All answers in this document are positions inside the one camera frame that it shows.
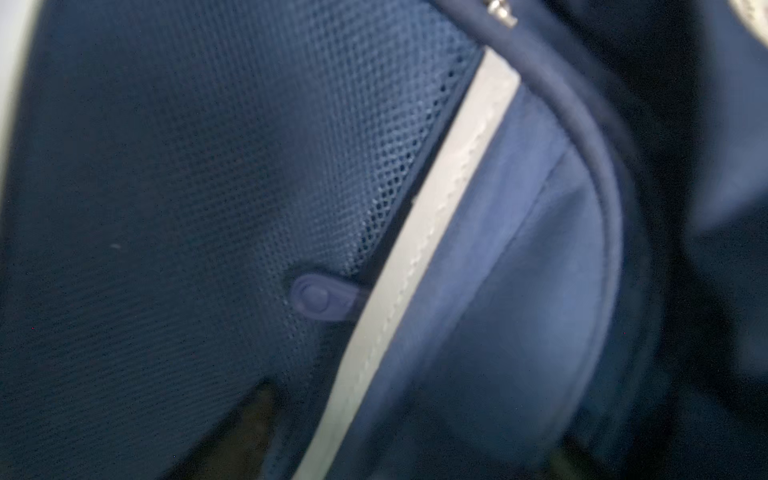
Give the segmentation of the navy blue student backpack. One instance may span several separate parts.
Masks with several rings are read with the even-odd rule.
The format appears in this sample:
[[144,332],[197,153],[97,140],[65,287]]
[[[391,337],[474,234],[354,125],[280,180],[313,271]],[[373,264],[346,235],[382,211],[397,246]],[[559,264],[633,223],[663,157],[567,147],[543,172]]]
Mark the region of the navy blue student backpack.
[[763,479],[763,1],[5,1],[5,479]]

